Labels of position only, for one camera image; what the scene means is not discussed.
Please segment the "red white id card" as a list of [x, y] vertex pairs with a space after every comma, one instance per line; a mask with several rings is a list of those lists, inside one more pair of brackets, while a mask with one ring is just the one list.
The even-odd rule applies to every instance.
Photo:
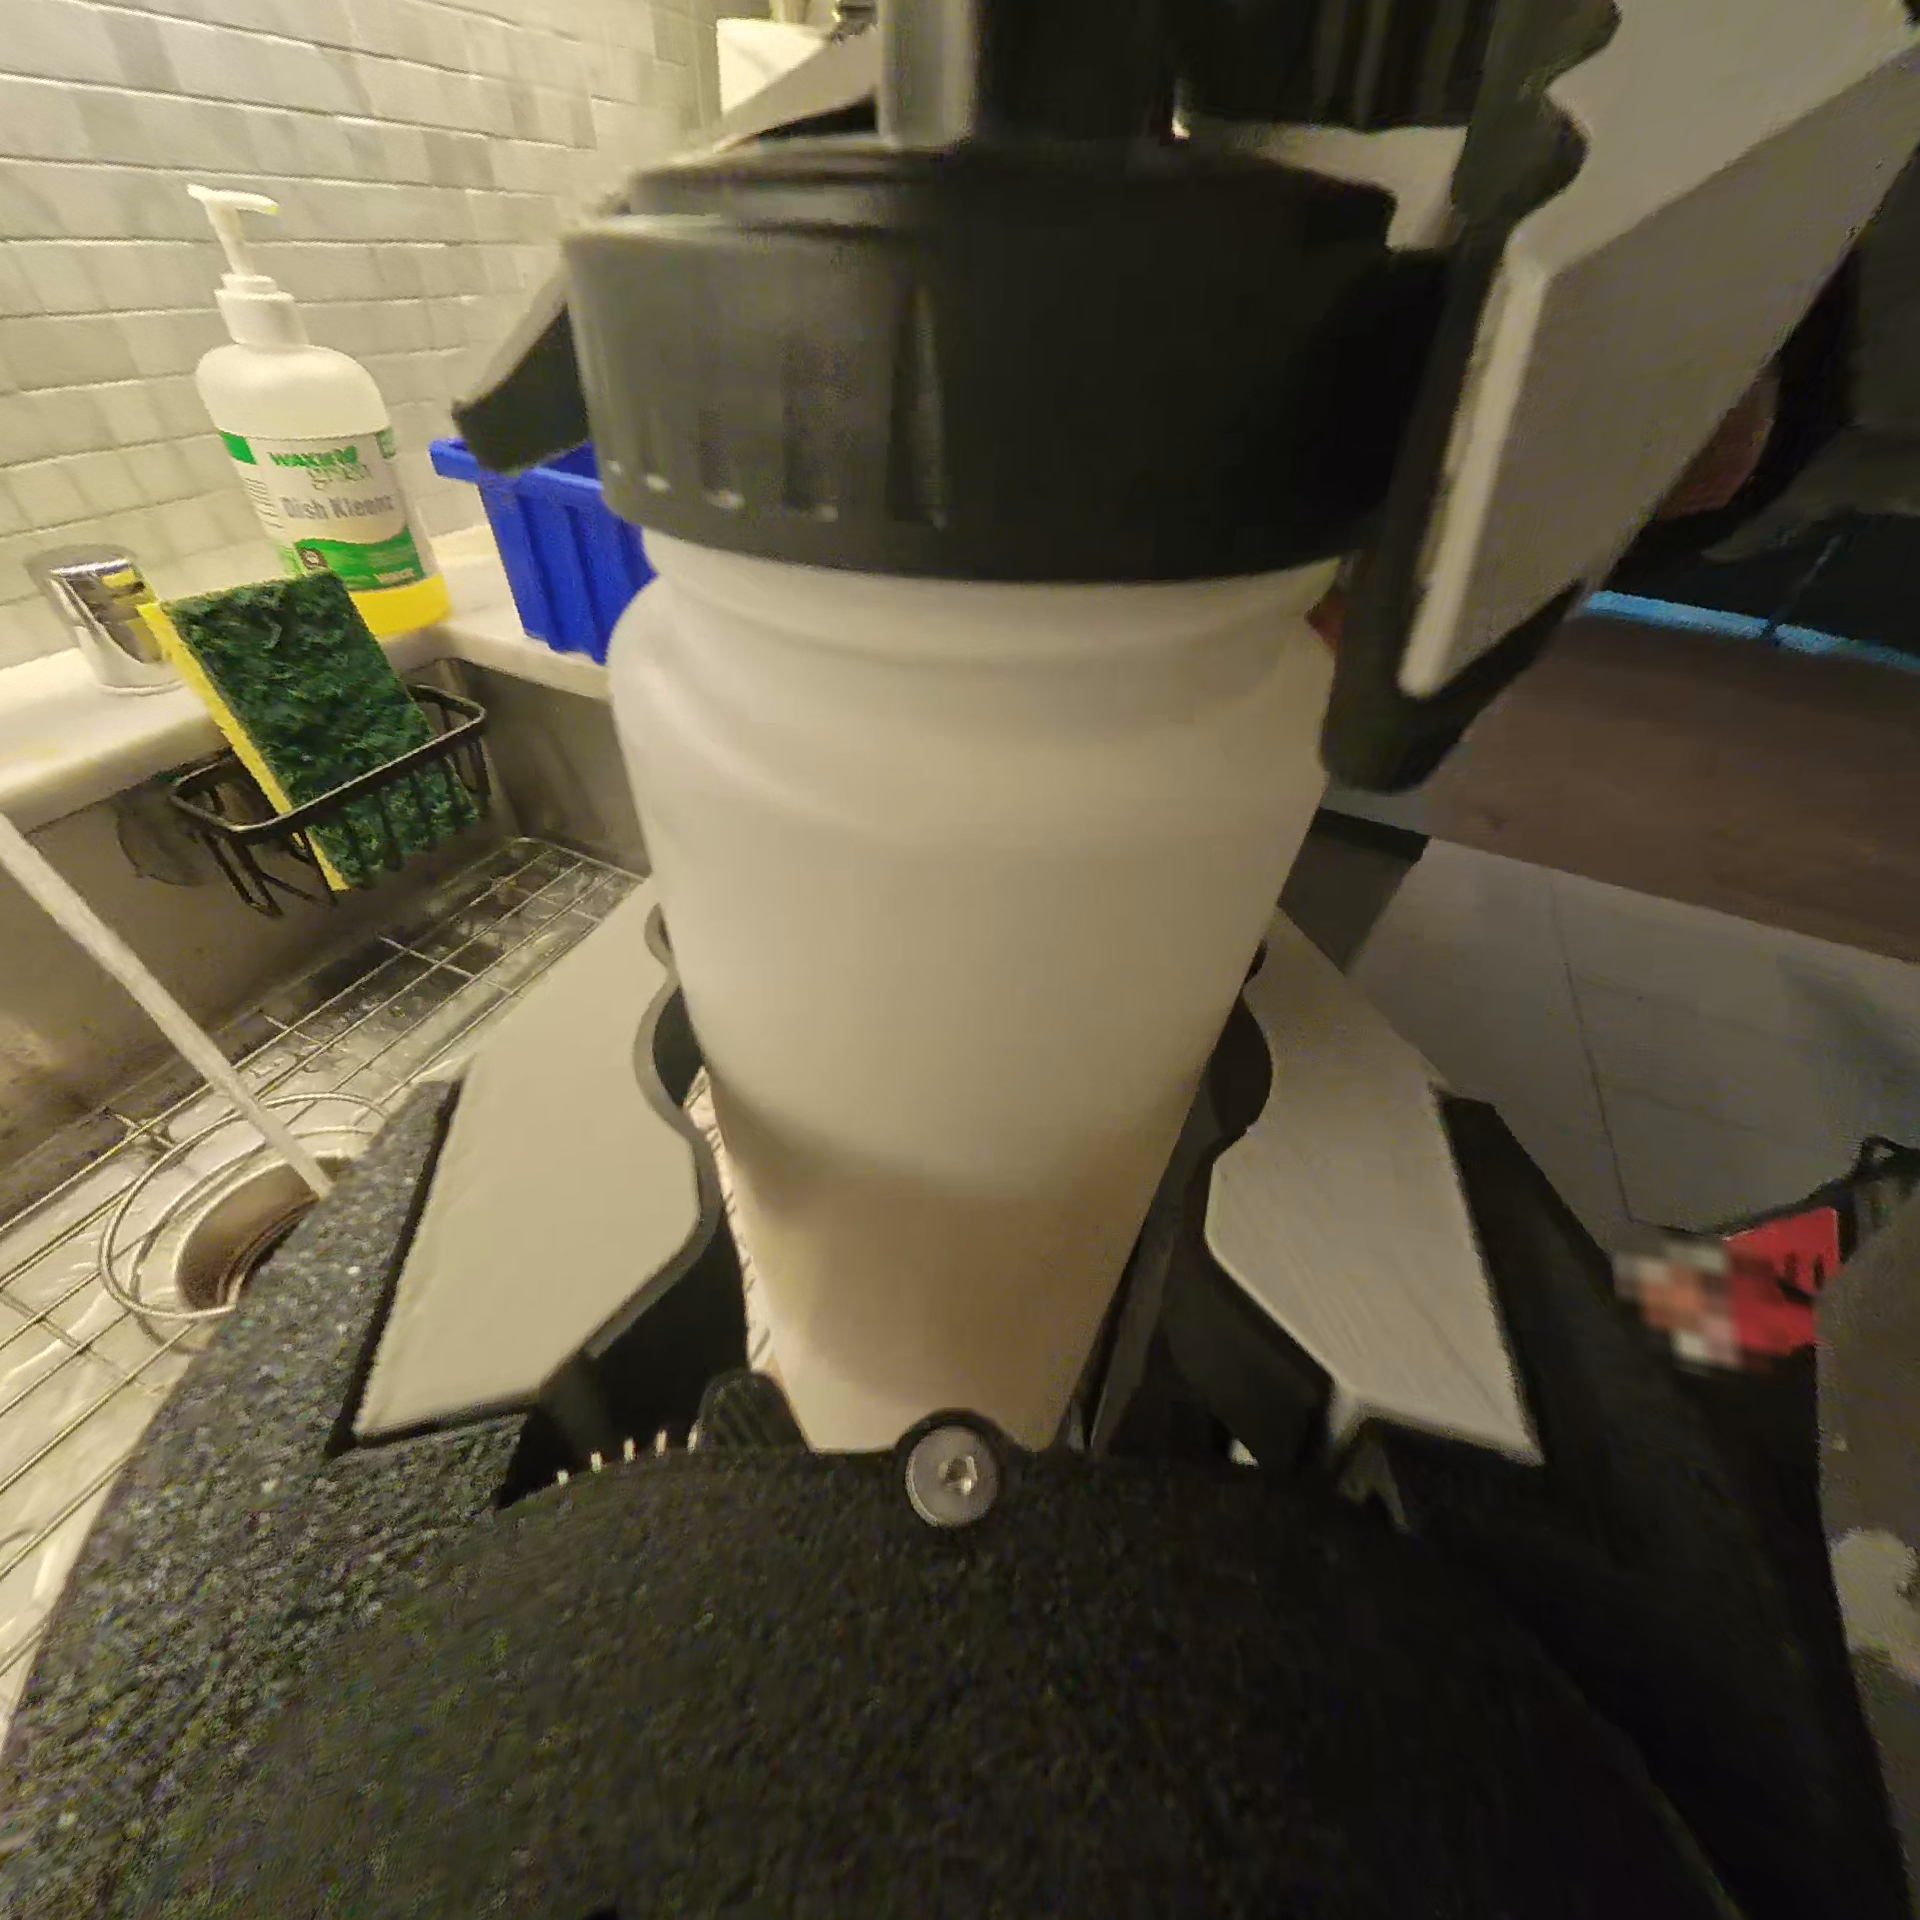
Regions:
[[1794, 1354], [1814, 1345], [1817, 1298], [1839, 1272], [1839, 1214], [1800, 1208], [1720, 1240], [1737, 1345]]

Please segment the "black bottle lid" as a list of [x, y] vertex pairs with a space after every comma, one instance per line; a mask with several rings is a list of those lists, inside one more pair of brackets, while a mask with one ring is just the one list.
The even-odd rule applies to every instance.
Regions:
[[1391, 200], [1169, 130], [1198, 4], [879, 4], [877, 130], [640, 176], [564, 245], [610, 508], [887, 579], [1351, 552], [1444, 301]]

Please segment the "dish soap pump bottle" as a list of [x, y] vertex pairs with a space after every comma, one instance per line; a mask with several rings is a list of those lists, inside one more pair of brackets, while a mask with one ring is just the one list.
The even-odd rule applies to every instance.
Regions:
[[246, 217], [278, 206], [204, 184], [188, 196], [224, 253], [226, 339], [199, 358], [196, 394], [281, 570], [333, 577], [378, 641], [438, 624], [447, 588], [402, 485], [389, 404], [366, 368], [308, 337], [250, 249]]

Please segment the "stainless steel sink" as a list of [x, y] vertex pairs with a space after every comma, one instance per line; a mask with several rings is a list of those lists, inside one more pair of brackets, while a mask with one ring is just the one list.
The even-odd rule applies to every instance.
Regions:
[[[461, 641], [430, 651], [416, 677], [487, 708], [490, 808], [450, 848], [344, 904], [289, 904], [278, 920], [241, 905], [176, 824], [168, 774], [60, 821], [31, 824], [20, 803], [9, 811], [229, 1058], [216, 1034], [244, 1009], [513, 837], [644, 872], [601, 665]], [[4, 1165], [164, 1065], [188, 1064], [6, 874]]]

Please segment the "green yellow sponge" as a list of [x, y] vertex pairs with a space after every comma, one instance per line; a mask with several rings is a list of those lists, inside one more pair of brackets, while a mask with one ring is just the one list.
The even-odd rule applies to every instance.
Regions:
[[140, 605], [266, 824], [332, 893], [364, 892], [482, 819], [453, 747], [332, 571]]

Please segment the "sink drain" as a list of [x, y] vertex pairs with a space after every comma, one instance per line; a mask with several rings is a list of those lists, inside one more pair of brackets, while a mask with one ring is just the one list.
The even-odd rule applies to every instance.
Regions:
[[184, 1324], [226, 1315], [317, 1202], [281, 1158], [253, 1155], [207, 1176], [166, 1227], [160, 1305]]

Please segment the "running water stream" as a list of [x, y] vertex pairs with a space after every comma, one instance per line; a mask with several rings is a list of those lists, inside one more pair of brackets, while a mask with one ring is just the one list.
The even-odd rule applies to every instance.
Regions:
[[88, 907], [88, 904], [31, 846], [9, 817], [1, 819], [1, 865], [12, 881], [60, 930], [85, 950], [152, 1021], [173, 1052], [194, 1067], [246, 1120], [287, 1170], [317, 1201], [329, 1197], [332, 1177], [292, 1128], [256, 1098], [181, 1002], [164, 989], [136, 954]]

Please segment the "blue plastic bin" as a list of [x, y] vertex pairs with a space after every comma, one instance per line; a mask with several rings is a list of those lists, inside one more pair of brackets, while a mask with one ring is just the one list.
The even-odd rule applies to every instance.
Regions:
[[479, 467], [461, 440], [434, 440], [426, 454], [436, 475], [478, 492], [526, 633], [602, 665], [655, 571], [640, 528], [608, 508], [592, 443], [516, 473]]

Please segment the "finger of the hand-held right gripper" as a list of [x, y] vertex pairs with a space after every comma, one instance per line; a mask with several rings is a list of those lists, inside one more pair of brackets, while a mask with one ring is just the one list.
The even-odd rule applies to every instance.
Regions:
[[1498, 4], [1320, 755], [1397, 794], [1617, 562], [1914, 146], [1914, 4]]
[[[684, 162], [761, 142], [868, 136], [877, 126], [879, 62], [804, 59], [665, 160], [644, 160], [575, 216], [561, 235], [625, 216], [642, 180]], [[484, 468], [526, 468], [590, 440], [583, 378], [568, 323], [568, 268], [557, 253], [516, 321], [469, 373], [453, 422]]]

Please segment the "white plastic bottle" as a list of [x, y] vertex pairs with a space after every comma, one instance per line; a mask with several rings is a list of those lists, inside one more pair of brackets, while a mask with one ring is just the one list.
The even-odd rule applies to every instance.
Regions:
[[786, 1402], [817, 1452], [1041, 1449], [1326, 788], [1337, 562], [644, 552], [614, 728]]

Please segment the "chrome cylinder knob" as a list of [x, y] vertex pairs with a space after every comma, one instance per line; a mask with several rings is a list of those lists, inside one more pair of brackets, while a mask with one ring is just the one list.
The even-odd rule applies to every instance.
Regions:
[[26, 560], [101, 691], [151, 697], [177, 685], [149, 612], [160, 608], [145, 571], [120, 545], [64, 545]]

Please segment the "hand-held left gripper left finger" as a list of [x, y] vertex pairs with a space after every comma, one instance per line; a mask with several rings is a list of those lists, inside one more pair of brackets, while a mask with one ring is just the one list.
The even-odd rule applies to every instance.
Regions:
[[721, 1193], [665, 925], [625, 899], [479, 1041], [444, 1125], [357, 1444], [542, 1416], [561, 1444], [688, 1426], [721, 1366]]

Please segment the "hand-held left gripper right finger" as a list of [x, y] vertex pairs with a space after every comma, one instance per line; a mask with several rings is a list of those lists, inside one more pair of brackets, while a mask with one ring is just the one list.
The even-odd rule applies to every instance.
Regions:
[[1426, 1058], [1285, 914], [1240, 1000], [1268, 1093], [1212, 1170], [1205, 1246], [1326, 1380], [1311, 1441], [1391, 1425], [1538, 1467]]

